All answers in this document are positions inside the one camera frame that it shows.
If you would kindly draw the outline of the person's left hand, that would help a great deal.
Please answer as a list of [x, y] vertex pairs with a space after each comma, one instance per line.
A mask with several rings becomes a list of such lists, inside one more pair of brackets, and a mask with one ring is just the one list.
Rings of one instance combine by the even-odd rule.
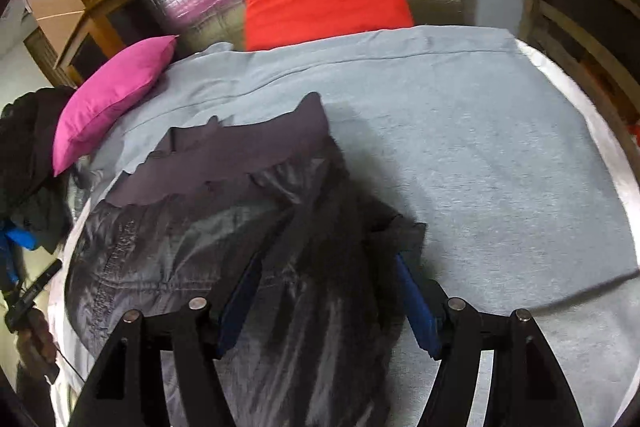
[[53, 384], [58, 378], [56, 346], [44, 314], [30, 309], [16, 330], [16, 349], [21, 367], [36, 381]]

